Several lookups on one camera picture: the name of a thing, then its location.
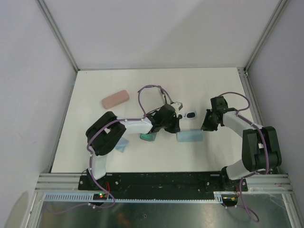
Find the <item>light blue cleaning cloth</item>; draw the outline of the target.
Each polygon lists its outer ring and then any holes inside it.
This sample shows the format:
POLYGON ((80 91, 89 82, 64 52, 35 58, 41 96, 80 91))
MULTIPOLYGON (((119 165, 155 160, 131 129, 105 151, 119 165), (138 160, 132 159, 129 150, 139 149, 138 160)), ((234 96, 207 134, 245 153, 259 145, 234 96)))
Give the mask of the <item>light blue cleaning cloth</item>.
POLYGON ((202 131, 199 129, 191 129, 176 133, 177 142, 192 143, 203 141, 202 131))

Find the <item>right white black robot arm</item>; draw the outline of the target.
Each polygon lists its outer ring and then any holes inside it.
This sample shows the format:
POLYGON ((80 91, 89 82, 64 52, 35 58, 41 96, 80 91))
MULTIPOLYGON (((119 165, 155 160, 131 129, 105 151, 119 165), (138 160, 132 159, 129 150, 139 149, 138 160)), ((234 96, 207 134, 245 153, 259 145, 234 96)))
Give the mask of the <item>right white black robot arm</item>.
POLYGON ((240 114, 240 110, 230 108, 223 95, 210 99, 211 108, 206 110, 201 130, 214 132, 218 127, 234 131, 242 139, 241 159, 222 168, 219 185, 223 190, 231 190, 236 181, 255 174, 267 175, 271 169, 282 164, 282 156, 276 129, 258 125, 240 114))

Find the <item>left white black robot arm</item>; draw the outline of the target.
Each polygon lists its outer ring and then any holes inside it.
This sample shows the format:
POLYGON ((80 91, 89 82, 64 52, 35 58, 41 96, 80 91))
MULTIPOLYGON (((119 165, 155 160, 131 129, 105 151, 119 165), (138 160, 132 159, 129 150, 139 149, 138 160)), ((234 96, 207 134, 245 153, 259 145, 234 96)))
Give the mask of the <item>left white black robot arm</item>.
POLYGON ((164 104, 159 110, 142 118, 118 118, 112 111, 101 116, 85 133, 90 152, 88 184, 95 190, 105 184, 106 160, 125 134, 151 134, 161 129, 168 133, 180 131, 179 112, 182 103, 164 104))

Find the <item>white frame sunglasses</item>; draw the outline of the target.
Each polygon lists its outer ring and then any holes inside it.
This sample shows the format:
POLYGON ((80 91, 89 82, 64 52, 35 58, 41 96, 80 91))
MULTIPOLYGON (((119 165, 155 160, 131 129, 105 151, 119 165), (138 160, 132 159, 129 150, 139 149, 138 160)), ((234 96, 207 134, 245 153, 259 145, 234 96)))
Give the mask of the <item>white frame sunglasses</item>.
POLYGON ((197 112, 190 111, 190 112, 179 113, 178 117, 180 120, 194 120, 197 118, 197 112))

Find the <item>blue-grey glasses case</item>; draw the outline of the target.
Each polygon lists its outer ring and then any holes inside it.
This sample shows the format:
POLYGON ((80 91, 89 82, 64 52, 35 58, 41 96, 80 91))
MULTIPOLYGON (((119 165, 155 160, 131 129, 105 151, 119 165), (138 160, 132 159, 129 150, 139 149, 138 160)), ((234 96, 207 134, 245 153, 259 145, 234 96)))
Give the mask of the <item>blue-grey glasses case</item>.
POLYGON ((140 139, 147 142, 154 142, 156 139, 157 133, 148 133, 148 134, 140 134, 140 139))

